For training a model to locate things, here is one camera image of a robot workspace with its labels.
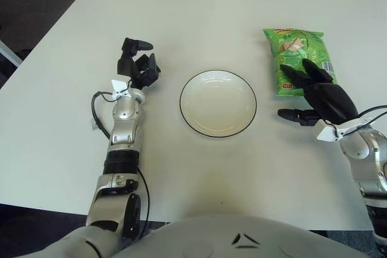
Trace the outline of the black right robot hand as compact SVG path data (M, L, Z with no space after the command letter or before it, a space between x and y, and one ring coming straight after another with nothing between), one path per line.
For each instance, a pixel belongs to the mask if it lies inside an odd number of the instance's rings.
M358 116L358 111L341 86L309 59L302 60L305 71L281 65L280 70L297 89L304 93L304 99L311 109L279 109L278 115L301 126L314 126L319 120L340 125Z

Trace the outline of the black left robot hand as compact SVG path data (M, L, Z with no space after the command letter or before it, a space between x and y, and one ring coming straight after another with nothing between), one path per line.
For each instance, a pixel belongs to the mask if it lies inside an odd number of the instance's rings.
M139 51L150 51L154 47L149 42L125 38L122 55L117 62L117 74L131 78L131 88L143 89L158 80L161 69L158 67L155 54L143 54L137 60L134 57Z

